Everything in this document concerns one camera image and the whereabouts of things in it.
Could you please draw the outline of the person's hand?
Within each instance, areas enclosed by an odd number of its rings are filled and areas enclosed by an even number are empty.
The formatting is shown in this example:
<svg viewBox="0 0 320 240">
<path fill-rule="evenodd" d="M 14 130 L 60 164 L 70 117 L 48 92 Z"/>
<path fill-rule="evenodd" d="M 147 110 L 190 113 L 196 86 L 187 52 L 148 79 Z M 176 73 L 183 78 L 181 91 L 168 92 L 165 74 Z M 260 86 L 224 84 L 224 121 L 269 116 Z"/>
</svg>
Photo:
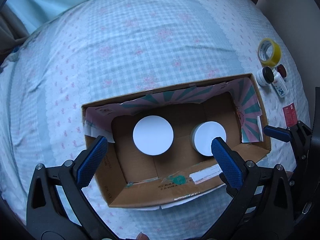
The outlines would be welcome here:
<svg viewBox="0 0 320 240">
<path fill-rule="evenodd" d="M 140 232 L 140 233 L 137 235 L 136 239 L 137 239 L 137 240 L 149 240 L 149 237 L 148 237 L 146 234 Z"/>
</svg>

